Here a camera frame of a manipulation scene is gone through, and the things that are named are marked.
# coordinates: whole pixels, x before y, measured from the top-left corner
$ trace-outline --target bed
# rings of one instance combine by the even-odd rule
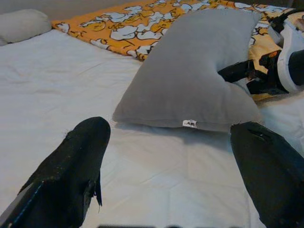
[[[101,169],[103,206],[93,200],[82,227],[264,227],[228,133],[112,121],[141,64],[54,29],[0,47],[0,213],[69,130],[102,116],[112,131]],[[302,156],[303,107],[304,93],[259,103],[264,126]]]

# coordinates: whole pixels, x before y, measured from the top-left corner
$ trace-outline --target gray pillow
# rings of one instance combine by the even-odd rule
[[[252,98],[217,73],[248,59],[259,19],[259,14],[233,9],[202,10],[179,18],[140,67],[113,120],[211,131],[259,121]]]
[[[51,29],[47,15],[35,9],[23,9],[0,15],[2,44],[23,41]]]

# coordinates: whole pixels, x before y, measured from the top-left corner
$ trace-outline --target fabric tag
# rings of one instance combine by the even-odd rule
[[[183,125],[184,127],[197,128],[196,122],[197,122],[197,121],[195,121],[195,120],[184,120],[184,121],[182,122],[182,125]]]

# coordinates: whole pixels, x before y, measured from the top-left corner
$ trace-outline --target white mattress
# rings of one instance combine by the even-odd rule
[[[0,47],[0,214],[80,121],[102,116],[111,139],[102,164],[103,207],[84,228],[263,227],[229,135],[115,124],[112,113],[141,62],[52,30]],[[304,94],[261,105],[265,125],[303,154]]]

